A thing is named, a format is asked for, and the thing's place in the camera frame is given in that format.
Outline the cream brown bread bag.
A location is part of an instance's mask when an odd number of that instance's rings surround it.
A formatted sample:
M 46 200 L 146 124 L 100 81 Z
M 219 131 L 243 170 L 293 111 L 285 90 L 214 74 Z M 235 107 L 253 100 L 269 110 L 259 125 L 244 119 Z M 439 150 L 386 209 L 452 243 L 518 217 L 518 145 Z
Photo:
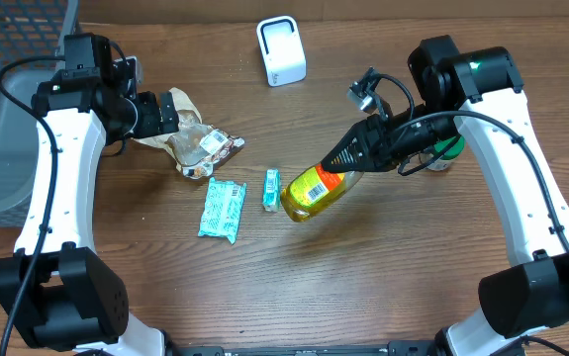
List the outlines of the cream brown bread bag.
M 176 162 L 176 170 L 193 180 L 210 177 L 215 168 L 224 164 L 245 144 L 242 137 L 230 135 L 202 122 L 201 114 L 188 95 L 178 89 L 168 91 L 169 100 L 161 100 L 161 108 L 175 114 L 178 131 L 136 142 L 165 150 Z

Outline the green-capped white bottle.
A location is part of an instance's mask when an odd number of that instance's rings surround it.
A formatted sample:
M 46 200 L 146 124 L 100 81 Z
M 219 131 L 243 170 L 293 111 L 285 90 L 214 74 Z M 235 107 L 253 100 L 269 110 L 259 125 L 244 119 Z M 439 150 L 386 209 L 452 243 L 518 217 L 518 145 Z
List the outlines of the green-capped white bottle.
M 452 147 L 447 150 L 438 160 L 427 166 L 431 171 L 443 171 L 448 169 L 454 160 L 462 153 L 465 146 L 465 139 L 460 136 L 459 138 L 450 138 L 436 143 L 434 146 L 427 148 L 424 152 L 419 154 L 421 164 L 430 161 L 435 155 L 444 151 L 448 145 L 452 143 Z

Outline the yellow Vim dish soap bottle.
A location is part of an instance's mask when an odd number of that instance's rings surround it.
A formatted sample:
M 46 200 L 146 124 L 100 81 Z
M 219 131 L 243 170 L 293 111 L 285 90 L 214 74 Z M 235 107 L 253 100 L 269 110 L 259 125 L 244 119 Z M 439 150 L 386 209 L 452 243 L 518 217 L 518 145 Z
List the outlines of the yellow Vim dish soap bottle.
M 330 173 L 317 163 L 282 190 L 280 202 L 293 222 L 302 223 L 338 201 L 363 175 L 358 171 Z

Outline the small teal white box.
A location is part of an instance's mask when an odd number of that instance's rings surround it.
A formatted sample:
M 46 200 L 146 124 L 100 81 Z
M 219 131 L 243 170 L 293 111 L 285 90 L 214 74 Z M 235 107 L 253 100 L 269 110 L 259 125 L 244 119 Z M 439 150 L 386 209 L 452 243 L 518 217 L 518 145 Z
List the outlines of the small teal white box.
M 280 174 L 275 168 L 266 171 L 262 194 L 262 205 L 266 212 L 276 213 L 280 206 Z

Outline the light teal snack packet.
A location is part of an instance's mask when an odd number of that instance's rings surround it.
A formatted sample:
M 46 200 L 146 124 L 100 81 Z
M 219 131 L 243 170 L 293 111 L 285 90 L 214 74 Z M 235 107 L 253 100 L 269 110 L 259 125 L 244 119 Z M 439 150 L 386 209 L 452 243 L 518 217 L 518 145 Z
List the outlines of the light teal snack packet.
M 245 183 L 211 177 L 198 236 L 225 238 L 230 244 L 235 244 L 245 193 Z

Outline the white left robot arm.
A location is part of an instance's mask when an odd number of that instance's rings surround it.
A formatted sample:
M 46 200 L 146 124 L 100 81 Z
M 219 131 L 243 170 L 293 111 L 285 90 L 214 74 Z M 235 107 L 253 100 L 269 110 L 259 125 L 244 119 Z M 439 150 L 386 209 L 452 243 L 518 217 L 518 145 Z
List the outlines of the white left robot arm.
M 38 123 L 39 156 L 26 221 L 13 254 L 0 258 L 4 335 L 82 355 L 174 355 L 168 333 L 131 314 L 92 232 L 103 149 L 175 133 L 172 98 L 139 92 L 137 60 L 105 37 L 68 35 L 63 47 L 63 68 L 25 105 Z

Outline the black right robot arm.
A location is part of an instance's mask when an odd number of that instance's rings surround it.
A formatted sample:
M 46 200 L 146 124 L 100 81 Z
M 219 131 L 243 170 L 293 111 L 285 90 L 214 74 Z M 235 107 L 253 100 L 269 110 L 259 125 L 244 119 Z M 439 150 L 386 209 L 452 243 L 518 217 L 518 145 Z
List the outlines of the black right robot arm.
M 367 71 L 349 90 L 367 118 L 323 168 L 406 176 L 412 157 L 439 142 L 466 141 L 500 216 L 510 266 L 480 281 L 478 310 L 442 329 L 427 353 L 512 352 L 569 322 L 569 207 L 533 131 L 521 74 L 505 48 L 464 53 L 449 36 L 422 41 L 408 65 L 422 103 L 389 113 L 375 91 L 382 74 Z

